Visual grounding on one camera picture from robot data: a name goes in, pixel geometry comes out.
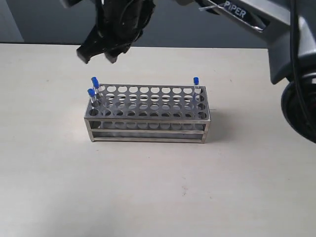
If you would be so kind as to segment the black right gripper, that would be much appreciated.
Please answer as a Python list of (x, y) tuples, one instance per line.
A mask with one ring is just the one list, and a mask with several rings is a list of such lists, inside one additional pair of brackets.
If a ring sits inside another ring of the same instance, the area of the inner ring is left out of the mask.
[(114, 64), (118, 56), (129, 51), (143, 34), (156, 5), (152, 0), (96, 0), (95, 27), (77, 49), (78, 58), (85, 64), (105, 52)]

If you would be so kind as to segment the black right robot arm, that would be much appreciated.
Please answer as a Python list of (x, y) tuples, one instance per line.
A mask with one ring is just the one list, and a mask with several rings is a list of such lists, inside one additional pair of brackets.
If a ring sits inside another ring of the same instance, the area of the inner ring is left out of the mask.
[[(313, 0), (199, 0), (206, 12), (230, 19), (263, 40), (272, 84), (288, 86), (281, 110), (301, 136), (316, 140), (316, 3)], [(152, 0), (96, 0), (95, 24), (77, 49), (88, 63), (104, 54), (112, 63), (137, 41), (154, 12)]]

